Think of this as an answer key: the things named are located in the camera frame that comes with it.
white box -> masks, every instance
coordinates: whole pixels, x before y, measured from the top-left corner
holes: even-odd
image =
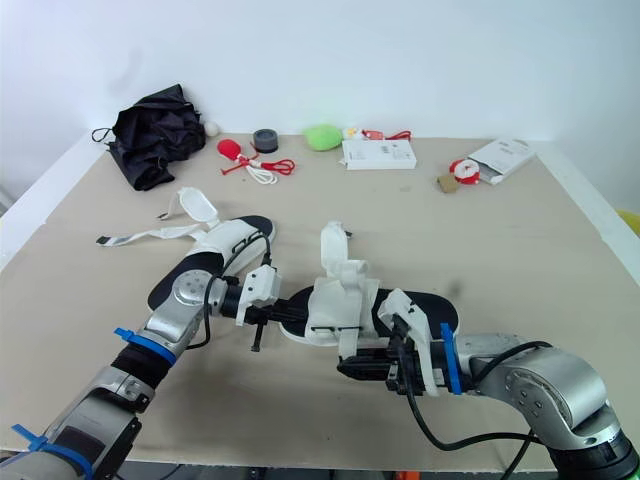
[[[499,138],[467,155],[480,165],[480,180],[495,185],[507,178],[535,156],[529,146],[519,140]]]
[[[343,140],[347,170],[416,168],[416,156],[408,140]]]

small yellow toy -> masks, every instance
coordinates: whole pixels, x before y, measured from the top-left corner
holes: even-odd
[[[640,215],[627,212],[626,210],[618,210],[618,215],[627,222],[627,225],[631,227],[631,230],[633,230],[636,235],[640,236]]]

blue zip tie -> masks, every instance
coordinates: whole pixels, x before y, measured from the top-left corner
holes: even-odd
[[[444,353],[447,358],[447,370],[449,371],[449,381],[451,391],[454,395],[462,395],[460,376],[458,375],[458,364],[456,363],[456,345],[453,341],[453,332],[448,323],[440,324],[440,333],[444,340]]]
[[[11,428],[19,435],[29,440],[30,443],[28,448],[30,452],[50,452],[62,455],[63,457],[77,463],[80,468],[82,468],[85,480],[93,479],[91,463],[89,463],[89,460],[75,450],[71,450],[70,448],[62,447],[60,445],[53,445],[49,443],[49,440],[44,435],[37,436],[20,424],[16,424]]]
[[[145,348],[148,348],[152,352],[157,353],[167,362],[169,362],[171,366],[175,365],[176,363],[176,356],[173,354],[173,352],[167,350],[162,345],[154,342],[153,340],[149,340],[148,338],[136,335],[131,330],[125,330],[124,328],[116,328],[113,333],[120,336],[125,342],[141,345]]]

red keychain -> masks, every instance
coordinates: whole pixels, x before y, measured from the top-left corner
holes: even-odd
[[[238,164],[226,170],[220,169],[223,175],[227,175],[239,168],[246,168],[251,177],[263,185],[270,185],[278,181],[278,178],[272,172],[280,175],[291,175],[296,168],[295,162],[289,158],[277,162],[259,162],[256,160],[260,155],[258,152],[253,157],[247,157],[242,154],[242,147],[236,141],[228,138],[218,142],[218,152]]]

table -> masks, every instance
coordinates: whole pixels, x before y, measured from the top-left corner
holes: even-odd
[[[248,145],[248,136],[230,137]],[[11,424],[44,429],[113,360],[122,347],[114,328],[146,320],[148,292],[189,241],[118,249],[94,241],[154,228],[182,186],[202,189],[225,218],[275,220],[273,260],[285,297],[323,274],[320,230],[342,220],[354,232],[352,258],[369,260],[372,277],[383,287],[448,297],[462,332],[519,333],[588,359],[605,378],[625,432],[640,444],[640,386],[629,381],[640,334],[638,285],[540,161],[497,187],[444,195],[435,177],[486,140],[417,139],[416,170],[378,172],[347,172],[339,150],[311,152],[300,137],[282,136],[280,143],[265,159],[288,156],[298,169],[268,187],[246,172],[222,177],[219,169],[229,162],[215,142],[172,165],[175,182],[149,192],[133,191],[108,155],[90,168],[0,274],[2,448],[24,448]],[[268,326],[256,354],[249,351],[252,336],[252,327],[215,321],[209,348],[185,354],[160,385],[131,459],[495,471],[519,446],[501,441],[439,452],[404,398],[338,374],[336,349],[291,342]],[[443,394],[419,402],[444,440],[526,430],[514,410],[490,399]],[[532,448],[522,468],[550,469],[546,451]]]

